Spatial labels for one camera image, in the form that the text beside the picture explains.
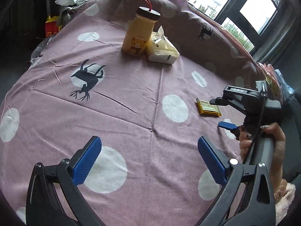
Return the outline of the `person right hand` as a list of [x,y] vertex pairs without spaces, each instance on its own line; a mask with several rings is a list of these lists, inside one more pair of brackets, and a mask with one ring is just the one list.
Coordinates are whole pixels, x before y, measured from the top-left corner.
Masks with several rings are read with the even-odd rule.
[[[274,153],[269,175],[273,190],[276,192],[282,181],[286,137],[281,127],[276,122],[270,125],[263,125],[261,126],[261,129],[263,132],[274,136]],[[244,161],[249,149],[251,148],[252,136],[250,133],[245,131],[244,126],[241,126],[239,131],[240,156]]]

